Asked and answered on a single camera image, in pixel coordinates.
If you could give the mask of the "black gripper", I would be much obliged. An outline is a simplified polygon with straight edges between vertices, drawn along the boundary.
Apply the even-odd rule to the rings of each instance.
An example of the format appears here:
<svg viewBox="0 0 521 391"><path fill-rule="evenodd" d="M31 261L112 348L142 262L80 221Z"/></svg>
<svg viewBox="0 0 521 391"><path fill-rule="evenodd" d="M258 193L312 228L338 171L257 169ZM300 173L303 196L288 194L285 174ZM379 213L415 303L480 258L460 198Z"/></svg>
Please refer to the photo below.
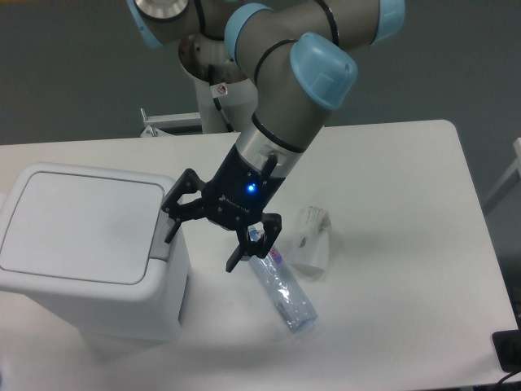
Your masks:
<svg viewBox="0 0 521 391"><path fill-rule="evenodd" d="M261 168L256 169L243 159L237 147L232 147L208 183L193 169L186 169L161 205L161 210L173 220L164 242L172 242L183 222L206 217L229 231L236 231L239 244L225 264L226 272L232 272L242 260L265 258L282 231L282 216L265 211L284 181L274 175L277 163L278 156L270 152ZM184 195L197 192L201 194L198 199L180 203ZM264 233L253 239L249 226L258 222L262 223Z"/></svg>

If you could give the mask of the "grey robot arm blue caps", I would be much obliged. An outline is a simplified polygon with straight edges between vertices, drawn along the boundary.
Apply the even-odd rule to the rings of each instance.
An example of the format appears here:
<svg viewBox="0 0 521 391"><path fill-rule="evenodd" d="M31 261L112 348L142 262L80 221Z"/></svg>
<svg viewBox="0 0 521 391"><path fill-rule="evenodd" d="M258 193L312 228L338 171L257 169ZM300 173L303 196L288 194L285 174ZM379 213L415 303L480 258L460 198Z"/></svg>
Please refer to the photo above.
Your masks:
<svg viewBox="0 0 521 391"><path fill-rule="evenodd" d="M206 218L238 237L227 271L266 257L282 219L265 207L357 79L348 52L397 33L405 3L308 1L281 11L242 1L131 1L128 7L151 46L197 33L223 42L258 92L251 119L213 178L205 182L187 169L166 195L162 209L173 221L168 238L183 222Z"/></svg>

